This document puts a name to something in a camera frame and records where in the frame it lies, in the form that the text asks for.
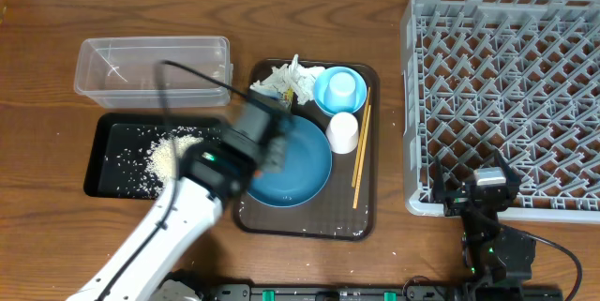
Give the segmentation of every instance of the wire grid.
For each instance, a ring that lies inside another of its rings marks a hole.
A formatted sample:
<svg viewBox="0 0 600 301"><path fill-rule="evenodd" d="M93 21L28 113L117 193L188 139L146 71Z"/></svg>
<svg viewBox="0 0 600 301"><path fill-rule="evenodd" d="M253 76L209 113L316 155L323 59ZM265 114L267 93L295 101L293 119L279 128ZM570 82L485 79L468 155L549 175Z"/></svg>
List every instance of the wire grid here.
<svg viewBox="0 0 600 301"><path fill-rule="evenodd" d="M522 176L518 207L598 211L600 24L416 18L422 191L433 164L457 187L498 148Z"/></svg>

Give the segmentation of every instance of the black tray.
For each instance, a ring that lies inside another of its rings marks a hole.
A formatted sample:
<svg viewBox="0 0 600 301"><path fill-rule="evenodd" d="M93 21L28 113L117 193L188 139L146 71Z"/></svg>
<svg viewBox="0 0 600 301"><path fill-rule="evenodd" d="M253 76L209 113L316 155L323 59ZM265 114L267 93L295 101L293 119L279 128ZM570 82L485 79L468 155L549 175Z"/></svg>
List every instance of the black tray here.
<svg viewBox="0 0 600 301"><path fill-rule="evenodd" d="M267 59L259 62L250 75L254 83L271 75L291 60ZM379 124L379 78L371 67L360 64L301 61L304 67L348 67L356 70L371 88L371 118L358 205L353 209L352 177L356 150L347 155L333 154L333 168L325 187L314 198L295 207L271 207L245 194L233 209L233 219L242 230L252 233L286 234L340 240L361 240L371 231L375 217L377 152ZM362 122L365 107L354 115ZM315 123L323 132L331 117L321 112L314 101L304 106L295 100L292 113Z"/></svg>
<svg viewBox="0 0 600 301"><path fill-rule="evenodd" d="M206 136L211 128L219 128L215 117L174 116L176 127L192 131L174 131L177 135ZM147 150L165 132L162 117L152 114L106 113L97 121L83 190L92 197L153 199L154 189L145 191L140 183L155 187L157 179L145 172Z"/></svg>

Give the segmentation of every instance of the wooden table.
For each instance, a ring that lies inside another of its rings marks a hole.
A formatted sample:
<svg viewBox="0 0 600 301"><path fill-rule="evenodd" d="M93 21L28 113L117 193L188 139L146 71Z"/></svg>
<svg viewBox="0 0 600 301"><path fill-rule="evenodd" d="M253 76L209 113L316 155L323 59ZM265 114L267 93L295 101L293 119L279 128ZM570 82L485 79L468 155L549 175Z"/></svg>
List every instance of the wooden table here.
<svg viewBox="0 0 600 301"><path fill-rule="evenodd" d="M64 299L110 259L151 202L90 198L82 184L105 111L73 91L86 38L222 35L234 85L266 57L365 63L379 73L376 226L349 243L243 233L227 211L178 266L256 283L403 284L414 275L459 282L458 219L411 215L402 194L404 98L399 21L409 0L9 0L0 26L0 299ZM239 101L199 114L234 115ZM577 300L600 293L600 226L513 222L583 262ZM537 246L532 284L567 294L571 261Z"/></svg>

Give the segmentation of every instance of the white cup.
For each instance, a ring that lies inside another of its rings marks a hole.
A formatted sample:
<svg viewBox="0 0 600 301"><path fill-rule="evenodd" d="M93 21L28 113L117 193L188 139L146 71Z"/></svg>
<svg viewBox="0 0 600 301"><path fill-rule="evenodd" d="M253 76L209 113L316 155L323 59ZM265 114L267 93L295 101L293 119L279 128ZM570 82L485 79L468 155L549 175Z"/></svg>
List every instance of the white cup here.
<svg viewBox="0 0 600 301"><path fill-rule="evenodd" d="M338 113L331 118L325 132L331 151L337 154L352 152L358 145L358 122L351 113Z"/></svg>
<svg viewBox="0 0 600 301"><path fill-rule="evenodd" d="M325 106L333 113L351 112L356 105L356 80L347 72L331 77L325 89Z"/></svg>

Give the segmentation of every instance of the crumpled napkin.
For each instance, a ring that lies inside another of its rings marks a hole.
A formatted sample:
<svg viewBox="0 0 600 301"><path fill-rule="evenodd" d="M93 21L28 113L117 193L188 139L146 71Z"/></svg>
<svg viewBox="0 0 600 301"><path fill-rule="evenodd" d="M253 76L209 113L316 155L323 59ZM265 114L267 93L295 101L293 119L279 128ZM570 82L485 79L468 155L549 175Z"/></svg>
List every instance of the crumpled napkin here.
<svg viewBox="0 0 600 301"><path fill-rule="evenodd" d="M264 81L257 81L250 89L263 95L273 97L275 93L282 96L288 89L297 95L298 104L304 105L309 100L314 100L312 89L317 77L325 71L325 67L304 68L298 64L298 54L293 56L292 62L281 68L273 67L273 73Z"/></svg>

